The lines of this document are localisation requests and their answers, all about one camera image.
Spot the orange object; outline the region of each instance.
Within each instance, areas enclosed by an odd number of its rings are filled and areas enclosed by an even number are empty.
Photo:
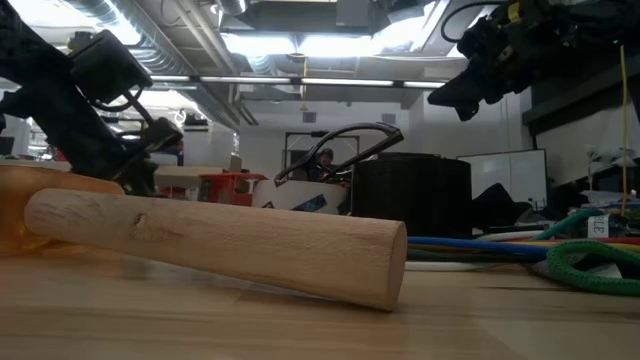
[[[200,175],[200,201],[251,206],[253,181],[266,180],[260,174]]]

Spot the wooden table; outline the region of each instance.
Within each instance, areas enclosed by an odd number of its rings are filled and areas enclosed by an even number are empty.
[[[640,300],[407,272],[393,313],[105,251],[0,259],[0,359],[638,359]]]

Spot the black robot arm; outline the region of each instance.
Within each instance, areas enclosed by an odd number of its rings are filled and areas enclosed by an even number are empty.
[[[509,0],[497,4],[461,39],[446,35],[446,22],[455,13],[443,22],[443,38],[457,43],[469,65],[432,92],[428,101],[455,108],[462,121],[478,112],[482,100],[493,104],[504,94],[520,93],[549,76],[575,74],[590,53],[640,44],[637,0],[593,0],[576,5]]]
[[[119,182],[127,192],[155,193],[148,152],[178,142],[182,135],[167,119],[151,119],[130,89],[152,85],[129,51],[108,31],[64,55],[20,19],[7,0],[0,0],[0,77],[18,85],[0,101],[0,114],[33,118],[60,149],[72,171]],[[93,109],[119,96],[134,106],[148,126],[139,141],[123,141]]]

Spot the person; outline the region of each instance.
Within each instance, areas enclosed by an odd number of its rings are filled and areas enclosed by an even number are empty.
[[[322,151],[320,152],[320,154],[318,155],[318,158],[320,160],[320,164],[328,167],[329,169],[332,169],[333,166],[333,150],[331,150],[330,148],[324,148],[322,149]]]

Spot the cable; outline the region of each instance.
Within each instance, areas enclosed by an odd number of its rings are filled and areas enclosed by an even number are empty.
[[[546,255],[548,249],[543,246],[495,243],[477,240],[460,240],[437,237],[410,236],[409,244],[448,246],[459,249],[490,250],[509,254]]]
[[[556,234],[559,234],[565,230],[571,229],[578,222],[588,219],[591,216],[598,216],[598,215],[602,215],[602,211],[597,209],[586,209],[586,210],[578,211],[572,216],[569,216],[568,218],[556,223],[552,227],[543,231],[542,234],[534,236],[532,240],[549,240]]]
[[[516,231],[509,233],[497,233],[497,234],[488,234],[483,235],[476,240],[481,241],[505,241],[505,240],[514,240],[514,239],[530,239],[534,236],[538,236],[542,234],[542,230],[533,230],[533,231]]]
[[[638,237],[619,237],[619,238],[593,238],[593,239],[555,239],[555,240],[541,240],[545,242],[555,242],[561,243],[565,241],[575,241],[575,240],[590,240],[597,241],[605,244],[629,244],[629,245],[640,245],[640,238]],[[523,239],[523,240],[511,240],[509,242],[520,244],[522,242],[531,242],[531,239]]]
[[[506,1],[479,1],[479,2],[476,2],[476,3],[472,3],[472,4],[463,5],[463,6],[459,7],[459,8],[457,8],[457,9],[455,9],[453,12],[451,12],[451,14],[447,15],[447,17],[444,18],[444,20],[442,21],[442,26],[440,27],[440,35],[442,36],[443,39],[445,39],[446,41],[448,41],[450,43],[457,43],[461,39],[450,38],[449,36],[447,36],[446,31],[445,31],[445,27],[447,26],[447,23],[449,22],[449,20],[451,20],[451,18],[456,16],[462,10],[469,9],[469,8],[472,8],[472,7],[487,6],[487,5],[500,6],[500,5],[503,5],[505,3],[506,3]]]
[[[140,90],[138,90],[138,92],[133,96],[133,98],[132,98],[132,99],[134,99],[135,101],[140,100],[140,96],[142,96],[142,91],[143,91],[143,89],[142,89],[142,88],[140,88]],[[122,105],[117,105],[117,106],[107,106],[107,105],[104,105],[104,104],[102,104],[102,103],[99,103],[99,102],[98,102],[98,101],[96,101],[96,100],[90,100],[90,101],[89,101],[89,104],[90,104],[91,106],[93,106],[94,108],[96,108],[96,109],[100,109],[100,110],[102,110],[102,111],[107,111],[107,112],[122,112],[122,111],[127,110],[127,109],[128,109],[128,108],[130,108],[131,106],[133,106],[133,105],[134,105],[134,103],[135,103],[135,101],[133,101],[133,100],[131,100],[131,99],[130,99],[129,101],[127,101],[126,103],[124,103],[124,104],[122,104]]]
[[[624,45],[620,46],[620,68],[622,69],[622,121],[624,121],[624,130],[622,131],[623,136],[623,148],[622,151],[624,153],[622,158],[622,192],[624,193],[622,196],[622,210],[620,215],[625,216],[627,213],[627,194],[628,194],[628,184],[627,184],[627,147],[628,137],[629,137],[629,113],[627,110],[627,103],[629,102],[629,90],[627,89],[627,62],[624,54]]]
[[[473,271],[493,268],[500,265],[505,264],[407,261],[406,263],[404,263],[404,271]]]
[[[545,255],[509,255],[496,253],[443,253],[434,251],[407,249],[408,261],[427,262],[463,262],[463,263],[495,263],[495,264],[522,264],[536,263],[546,259]]]
[[[593,243],[600,243],[598,241],[594,241],[591,239],[578,239],[578,241],[588,241]],[[501,243],[501,244],[520,244],[520,245],[529,245],[529,246],[537,246],[537,247],[547,247],[552,248],[554,246],[558,246],[564,244],[564,242],[557,243],[554,241],[522,241],[517,243]],[[608,243],[607,245],[616,248],[616,249],[624,249],[628,251],[632,251],[634,253],[640,253],[640,245],[632,245],[632,244],[617,244],[617,243]]]

